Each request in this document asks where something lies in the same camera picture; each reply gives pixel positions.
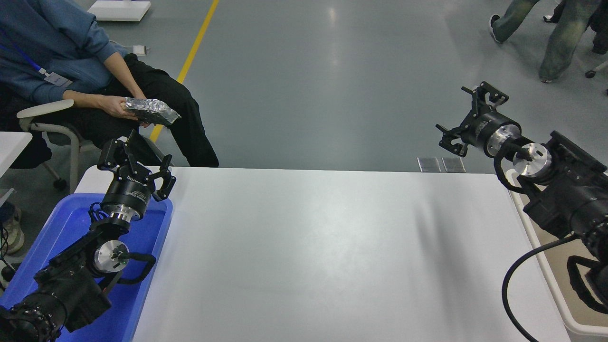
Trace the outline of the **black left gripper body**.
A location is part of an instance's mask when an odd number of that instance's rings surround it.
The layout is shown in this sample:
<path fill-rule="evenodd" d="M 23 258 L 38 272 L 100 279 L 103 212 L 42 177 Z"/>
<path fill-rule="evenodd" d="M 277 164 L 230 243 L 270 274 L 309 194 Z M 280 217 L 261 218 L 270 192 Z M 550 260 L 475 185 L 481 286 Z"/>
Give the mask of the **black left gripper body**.
<path fill-rule="evenodd" d="M 133 210 L 146 210 L 152 196 L 152 188 L 146 177 L 151 171 L 131 171 L 128 167 L 119 167 L 104 196 L 104 207 L 123 205 Z"/>

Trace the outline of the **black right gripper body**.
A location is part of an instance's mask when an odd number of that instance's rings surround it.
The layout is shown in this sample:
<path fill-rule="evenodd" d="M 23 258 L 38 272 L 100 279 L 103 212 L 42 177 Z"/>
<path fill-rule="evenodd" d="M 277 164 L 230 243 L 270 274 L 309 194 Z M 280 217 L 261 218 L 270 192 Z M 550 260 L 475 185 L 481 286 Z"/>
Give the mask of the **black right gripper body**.
<path fill-rule="evenodd" d="M 463 142 L 482 149 L 484 153 L 498 153 L 498 143 L 490 143 L 491 136 L 502 126 L 511 124 L 511 119 L 500 113 L 486 113 L 474 117 L 463 133 Z"/>

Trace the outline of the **person's right hand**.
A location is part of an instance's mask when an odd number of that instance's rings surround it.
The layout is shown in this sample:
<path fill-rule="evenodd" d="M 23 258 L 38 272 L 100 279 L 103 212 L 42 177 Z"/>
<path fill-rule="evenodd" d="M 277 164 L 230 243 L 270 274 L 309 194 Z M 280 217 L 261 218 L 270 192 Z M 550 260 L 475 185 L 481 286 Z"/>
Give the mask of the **person's right hand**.
<path fill-rule="evenodd" d="M 102 95 L 98 106 L 112 117 L 138 121 L 135 114 L 128 112 L 124 108 L 124 104 L 126 104 L 126 100 L 123 97 Z"/>

